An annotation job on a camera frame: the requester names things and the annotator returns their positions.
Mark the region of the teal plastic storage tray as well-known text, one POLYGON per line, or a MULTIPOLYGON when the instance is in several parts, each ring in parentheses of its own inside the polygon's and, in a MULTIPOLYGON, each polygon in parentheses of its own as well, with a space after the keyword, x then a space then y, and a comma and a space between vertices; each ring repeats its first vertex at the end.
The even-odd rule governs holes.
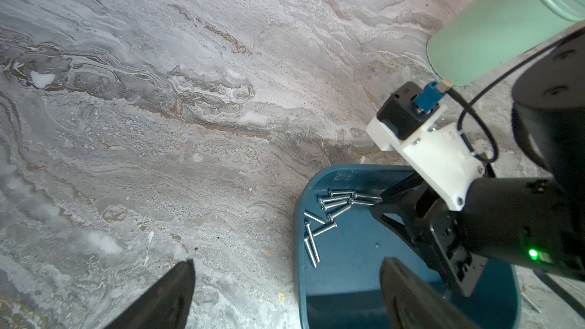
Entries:
POLYGON ((313 262, 303 239, 305 214, 320 218, 318 198, 329 190, 379 194, 413 174, 406 166, 346 164, 326 168, 306 185, 294 212, 294 286, 303 328, 387 328, 388 315, 379 283, 384 257, 397 257, 482 328, 518 328, 521 298, 515 269, 487 262, 473 294, 446 289, 440 275, 396 234, 377 222, 368 207, 353 207, 336 226, 315 236, 320 260, 313 262))

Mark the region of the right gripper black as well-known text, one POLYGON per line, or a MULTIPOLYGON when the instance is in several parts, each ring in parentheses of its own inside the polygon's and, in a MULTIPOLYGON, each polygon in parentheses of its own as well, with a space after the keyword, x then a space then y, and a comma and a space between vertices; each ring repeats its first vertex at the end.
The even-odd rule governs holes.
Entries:
POLYGON ((449 210, 420 175, 413 174, 385 190, 370 213, 437 271, 446 287, 464 297, 472 295, 488 260, 469 250, 458 213, 449 210))

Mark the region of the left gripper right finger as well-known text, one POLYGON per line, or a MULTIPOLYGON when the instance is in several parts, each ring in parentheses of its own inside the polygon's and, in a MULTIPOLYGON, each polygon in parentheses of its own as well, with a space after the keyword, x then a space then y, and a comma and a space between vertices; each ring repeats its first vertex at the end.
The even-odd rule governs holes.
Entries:
POLYGON ((380 268, 380 286, 391 328, 477 328, 395 257, 380 268))

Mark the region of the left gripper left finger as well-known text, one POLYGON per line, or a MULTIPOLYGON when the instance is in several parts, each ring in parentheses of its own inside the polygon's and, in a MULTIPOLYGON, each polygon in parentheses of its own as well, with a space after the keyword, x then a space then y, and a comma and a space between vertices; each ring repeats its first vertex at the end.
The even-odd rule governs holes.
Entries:
POLYGON ((183 329, 187 324, 195 286, 193 260, 181 261, 107 327, 183 329))

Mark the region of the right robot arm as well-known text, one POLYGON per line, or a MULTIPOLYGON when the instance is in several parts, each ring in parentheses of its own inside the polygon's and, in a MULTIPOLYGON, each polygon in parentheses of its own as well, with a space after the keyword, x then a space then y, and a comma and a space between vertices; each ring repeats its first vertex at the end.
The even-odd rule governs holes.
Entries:
POLYGON ((450 289, 468 296, 489 260, 584 278, 584 32, 552 44, 512 89, 513 137, 548 178, 498 178, 459 123, 432 126, 447 81, 395 91, 367 126, 413 175, 370 208, 450 289))

